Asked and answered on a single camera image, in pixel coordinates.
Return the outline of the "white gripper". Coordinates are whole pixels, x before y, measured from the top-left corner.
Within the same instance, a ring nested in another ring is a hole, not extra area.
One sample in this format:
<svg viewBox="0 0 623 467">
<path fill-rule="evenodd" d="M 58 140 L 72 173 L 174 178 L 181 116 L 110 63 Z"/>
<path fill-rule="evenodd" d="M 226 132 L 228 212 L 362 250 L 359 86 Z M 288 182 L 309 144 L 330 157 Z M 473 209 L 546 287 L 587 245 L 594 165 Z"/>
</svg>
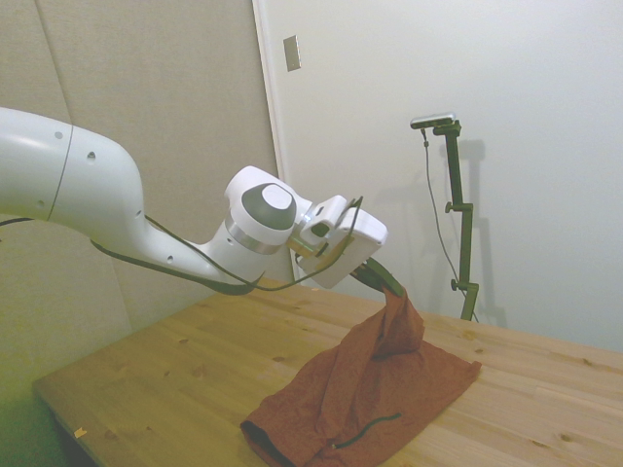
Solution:
<svg viewBox="0 0 623 467">
<path fill-rule="evenodd" d="M 403 297 L 404 287 L 378 261 L 370 258 L 386 242 L 384 223 L 357 208 L 349 208 L 328 239 L 320 244 L 320 255 L 301 258 L 301 270 L 324 288 L 332 288 L 352 273 L 363 285 Z"/>
</svg>

